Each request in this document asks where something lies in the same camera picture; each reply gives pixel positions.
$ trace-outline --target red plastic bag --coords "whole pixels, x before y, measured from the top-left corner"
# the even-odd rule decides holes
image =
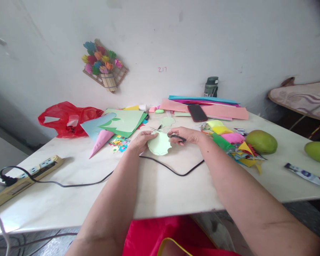
[[[88,136],[80,124],[100,117],[103,110],[94,107],[77,108],[68,101],[47,108],[39,117],[39,124],[57,131],[57,138],[75,138]],[[45,122],[45,117],[59,118],[57,121]]]

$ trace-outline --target pink paper cone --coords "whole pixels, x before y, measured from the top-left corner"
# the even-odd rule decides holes
[[[96,143],[94,148],[92,149],[91,155],[89,157],[92,158],[94,156],[94,154],[96,154],[101,147],[104,146],[104,144],[114,135],[113,132],[107,131],[107,130],[102,130],[100,131],[100,133],[98,134]]]

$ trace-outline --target white marble table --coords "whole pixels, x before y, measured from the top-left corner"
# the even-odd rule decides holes
[[[157,128],[159,119],[165,116],[165,113],[151,114],[148,124],[141,130]],[[174,118],[176,123],[172,127],[192,128],[197,124],[190,117]],[[261,129],[277,139],[277,152],[266,156],[268,161],[262,164],[261,176],[255,168],[245,169],[279,201],[320,198],[320,186],[283,167],[289,162],[320,176],[320,163],[309,158],[303,150],[308,139],[251,113],[247,121],[235,119],[224,124],[229,128],[245,128],[247,132]],[[89,160],[93,145],[89,137],[54,138],[19,166],[30,169],[50,156],[58,155],[65,159],[64,164],[42,180],[58,181],[64,185],[96,182],[114,170],[122,153],[113,154],[112,147],[106,145]],[[180,174],[186,173],[203,159],[196,145],[172,146],[165,156],[155,156],[149,151],[144,155],[165,163]],[[11,170],[9,174],[15,176],[20,171]],[[0,217],[11,233],[80,226],[104,185],[105,182],[88,187],[62,188],[55,184],[34,184],[2,205]],[[188,176],[179,177],[154,161],[140,159],[136,219],[216,210],[224,210],[224,207],[205,163]]]

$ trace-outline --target light blue paper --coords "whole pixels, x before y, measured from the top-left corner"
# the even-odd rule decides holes
[[[222,103],[228,103],[228,104],[239,104],[233,100],[227,100],[227,99],[215,98],[215,97],[189,97],[189,96],[170,95],[168,99],[169,100],[207,100],[207,101],[222,102]]]
[[[81,124],[81,127],[89,135],[90,139],[96,142],[98,134],[100,133],[101,130],[104,130],[99,126],[109,122],[114,117],[116,117],[115,113],[109,113],[109,114],[106,114],[105,116],[101,116],[99,118],[86,121]]]

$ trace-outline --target mango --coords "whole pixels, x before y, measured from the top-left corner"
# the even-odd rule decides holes
[[[245,139],[247,144],[261,155],[269,155],[276,152],[277,140],[269,133],[262,130],[254,130]]]
[[[312,159],[320,162],[320,142],[308,142],[305,145],[305,152]]]

